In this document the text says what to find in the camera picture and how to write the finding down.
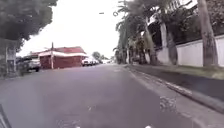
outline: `sky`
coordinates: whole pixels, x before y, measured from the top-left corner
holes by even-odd
[[[113,16],[117,5],[118,0],[58,0],[52,23],[31,36],[18,55],[45,50],[54,42],[54,47],[81,46],[89,55],[98,51],[113,56],[118,43],[115,26],[120,20]]]

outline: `red building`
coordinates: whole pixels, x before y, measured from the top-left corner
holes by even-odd
[[[38,54],[43,69],[79,67],[82,60],[87,57],[81,47],[53,48],[33,54]]]

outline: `car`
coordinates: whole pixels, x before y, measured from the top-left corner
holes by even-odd
[[[39,58],[34,57],[23,57],[17,60],[18,69],[22,72],[29,72],[34,70],[39,72],[41,69],[41,64]]]
[[[92,66],[94,65],[94,62],[92,61],[91,58],[85,58],[84,60],[82,60],[82,66]]]

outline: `roof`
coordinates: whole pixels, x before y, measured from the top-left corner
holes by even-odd
[[[54,51],[63,52],[63,53],[85,53],[85,51],[80,46],[54,48]]]
[[[33,52],[33,53],[31,53],[31,55],[39,55],[41,53],[45,53],[45,52],[49,52],[49,51],[51,51],[51,49],[44,50],[44,51],[41,51],[41,52]],[[61,52],[61,53],[65,53],[65,54],[69,54],[69,53],[83,53],[83,54],[86,54],[86,52],[80,46],[54,48],[53,51]]]
[[[87,57],[85,53],[63,53],[63,52],[56,52],[56,51],[47,51],[47,52],[42,52],[39,54],[39,56],[60,56],[60,57],[71,57],[71,56],[84,56]]]

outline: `white wall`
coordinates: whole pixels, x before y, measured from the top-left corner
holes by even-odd
[[[218,52],[219,65],[224,67],[224,35],[216,37],[216,47]],[[202,40],[178,45],[178,64],[187,66],[203,66]],[[169,63],[167,48],[159,51],[158,59],[163,63]]]

